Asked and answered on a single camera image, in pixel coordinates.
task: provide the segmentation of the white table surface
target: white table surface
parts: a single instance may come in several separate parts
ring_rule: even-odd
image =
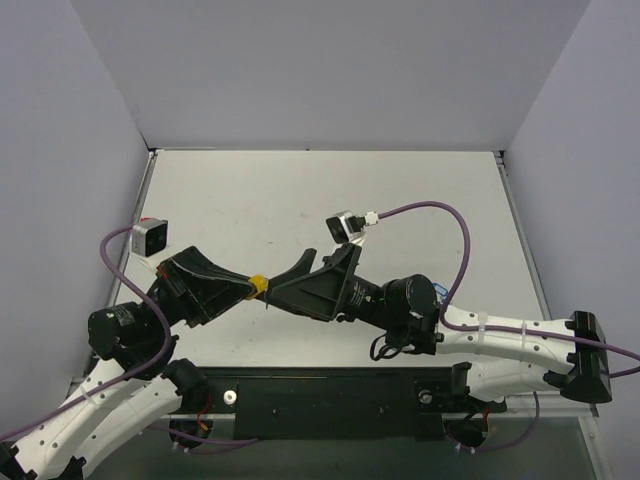
[[[279,274],[305,248],[316,265],[331,253],[324,223],[351,210],[383,212],[419,200],[457,208],[471,230],[472,256],[454,303],[496,315],[542,313],[493,154],[458,152],[160,151],[142,216],[169,220],[169,242],[196,245],[212,262],[247,275]],[[422,273],[449,286],[460,264],[456,221],[415,210],[368,230],[357,274],[382,284]],[[136,261],[126,274],[147,288],[154,277]],[[117,301],[136,299],[122,288]],[[451,365],[469,357],[400,355],[369,360],[382,333],[355,322],[296,317],[242,302],[204,327],[174,326],[174,358],[200,366],[361,367]]]

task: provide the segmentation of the cable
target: cable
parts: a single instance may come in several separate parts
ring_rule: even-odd
[[[142,301],[146,303],[149,306],[149,308],[151,308],[151,310],[153,310],[153,312],[157,315],[158,321],[162,324],[162,329],[164,330],[164,334],[165,334],[164,343],[162,344],[162,347],[160,348],[158,353],[156,353],[149,361],[134,368],[133,370],[130,370],[122,375],[119,375],[118,377],[112,378],[111,380],[104,382],[102,385],[92,390],[89,390],[87,392],[87,396],[92,396],[92,395],[95,395],[96,393],[100,393],[106,390],[107,388],[113,387],[115,384],[123,380],[128,380],[144,372],[146,369],[153,366],[157,361],[162,359],[162,357],[164,357],[169,347],[171,346],[171,326],[169,325],[169,322],[167,321],[167,318],[165,317],[164,313],[162,313],[162,310],[160,310],[160,307],[151,298],[149,298],[142,290],[140,290],[131,280],[129,280],[122,272],[120,272],[120,270],[118,270],[118,267],[114,265],[111,259],[109,258],[109,255],[107,255],[107,245],[109,244],[109,242],[114,237],[117,237],[122,233],[130,231],[134,227],[134,225],[135,224],[127,225],[126,227],[118,228],[117,230],[114,230],[113,232],[107,234],[107,236],[104,237],[100,242],[100,258],[102,258],[102,261],[104,262],[104,264],[116,276],[116,278],[118,278],[122,283],[124,283],[127,287],[129,287],[131,291],[135,293],[138,297],[140,297]],[[61,407],[44,415],[38,420],[35,420],[31,423],[28,423],[27,425],[16,428],[15,430],[11,430],[10,432],[7,432],[1,435],[0,442],[4,442],[22,433],[32,430],[38,427],[39,425],[43,424],[44,422],[51,420],[52,418],[60,415],[61,413],[66,412],[67,410],[75,407],[76,405],[79,405],[85,400],[86,398],[84,396],[74,398],[70,402],[65,403]]]
[[[200,415],[202,415],[203,413],[206,413],[207,410],[209,410],[211,408],[211,405],[213,405],[213,395],[209,394],[209,395],[207,395],[207,404],[204,406],[204,408],[202,410],[200,410],[198,412],[198,416],[196,417],[196,422],[198,423],[200,428],[203,429],[205,432],[209,431],[209,427],[207,427],[202,422],[202,420],[200,420]]]
[[[483,447],[481,445],[478,448],[472,448],[472,447],[467,447],[466,445],[463,445],[462,443],[460,443],[458,440],[455,439],[455,437],[450,432],[447,432],[447,436],[451,440],[453,440],[455,443],[457,443],[460,448],[464,450],[468,450],[472,453],[498,452],[500,450],[506,450],[508,448],[517,447],[518,445],[524,443],[531,435],[533,435],[533,433],[538,428],[538,425],[540,424],[540,399],[538,398],[538,394],[536,392],[533,392],[533,399],[536,402],[536,415],[533,418],[533,421],[527,427],[527,429],[522,433],[522,435],[520,435],[515,440],[512,440],[507,443],[503,443],[500,445],[494,445],[494,446],[488,446],[488,447]]]
[[[445,327],[450,328],[451,330],[455,330],[457,332],[477,332],[480,330],[479,327],[473,327],[473,326],[463,327],[463,326],[454,325],[452,323],[449,323],[445,318],[445,313],[447,312],[447,308],[449,307],[451,300],[453,300],[455,293],[458,291],[458,288],[460,287],[460,283],[462,283],[462,279],[464,278],[464,275],[467,271],[467,266],[469,265],[469,257],[471,255],[471,235],[469,234],[469,227],[467,226],[467,223],[464,221],[464,218],[462,217],[462,215],[460,215],[460,212],[458,212],[455,208],[453,208],[451,205],[448,205],[446,203],[436,202],[436,201],[425,201],[425,202],[411,203],[409,205],[405,205],[403,207],[396,208],[394,210],[390,210],[388,212],[382,213],[379,215],[379,219],[383,220],[385,218],[392,217],[399,213],[403,213],[408,210],[413,210],[414,208],[421,208],[421,207],[440,208],[452,214],[455,217],[455,219],[458,221],[458,224],[462,229],[462,235],[464,238],[464,250],[462,254],[462,262],[460,263],[460,269],[458,270],[458,274],[456,275],[453,285],[449,289],[449,295],[447,295],[447,297],[442,302],[442,305],[440,306],[439,320]],[[515,333],[517,335],[522,334],[522,330],[520,330],[519,328],[503,327],[498,325],[486,325],[485,331]],[[572,337],[570,335],[563,335],[555,332],[543,332],[540,330],[527,331],[527,335],[533,335],[536,337],[555,338],[556,340],[564,340],[566,342],[580,343],[582,345],[588,345],[594,348],[601,348],[603,350],[617,353],[618,355],[623,355],[625,357],[629,357],[640,362],[640,354],[631,352],[629,350],[625,350],[624,348],[616,347],[614,345],[609,345],[608,343],[597,342],[595,340],[589,340],[587,338]],[[611,378],[624,377],[627,375],[633,375],[634,373],[638,373],[638,372],[640,372],[640,366],[629,368],[627,370],[622,370],[620,372],[612,373],[610,374],[610,377]]]
[[[235,446],[236,448],[240,447],[248,447],[249,445],[253,445],[258,442],[257,438],[252,438],[250,440],[210,440],[208,438],[200,438],[195,435],[190,435],[188,433],[181,432],[180,430],[176,430],[175,428],[164,427],[162,425],[149,425],[147,430],[153,430],[155,432],[167,432],[176,435],[177,437],[186,438],[187,440],[193,440],[200,443],[205,443],[208,445],[225,445],[225,446]]]
[[[187,453],[189,455],[217,455],[218,453],[227,453],[227,452],[232,452],[234,450],[240,450],[241,448],[248,447],[249,445],[253,445],[253,443],[249,443],[247,445],[234,445],[228,448],[221,448],[220,450],[212,450],[212,449],[191,450],[190,449]]]

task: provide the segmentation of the white arm segment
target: white arm segment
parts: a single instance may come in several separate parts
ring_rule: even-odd
[[[75,457],[86,462],[82,468],[83,478],[150,423],[180,408],[181,402],[182,397],[176,394],[171,380],[156,377],[133,398],[120,404],[76,452]]]
[[[115,360],[98,361],[91,374],[64,403],[122,373],[122,367]],[[57,477],[91,432],[144,383],[133,378],[120,382],[44,423],[16,442],[16,460],[25,472],[33,470],[38,480]]]
[[[561,333],[573,337],[574,332],[565,326],[567,320],[518,320],[494,317],[483,312],[469,312],[450,305],[446,319],[457,326],[478,327],[483,324],[500,325],[520,330],[521,333],[458,332],[438,324],[438,333],[444,341],[438,343],[436,354],[471,353],[531,363],[560,374],[567,374],[575,365],[567,361],[569,353],[575,353],[575,344],[552,338],[527,335],[532,331]]]
[[[493,402],[508,395],[557,391],[543,380],[545,373],[546,368],[513,360],[477,362],[467,372],[469,395],[483,402]]]

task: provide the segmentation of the small camera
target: small camera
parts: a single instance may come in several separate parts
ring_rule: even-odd
[[[336,243],[348,243],[358,238],[365,227],[363,217],[357,217],[350,211],[336,213],[327,218],[327,227]]]
[[[167,246],[169,222],[147,218],[131,230],[131,251],[141,257],[150,257]]]

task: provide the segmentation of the yellow tape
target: yellow tape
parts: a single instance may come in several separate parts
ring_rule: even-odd
[[[256,287],[256,291],[247,297],[247,300],[252,300],[260,295],[262,292],[266,291],[269,287],[269,279],[263,277],[262,275],[254,275],[249,279],[249,283],[253,283],[253,286]]]

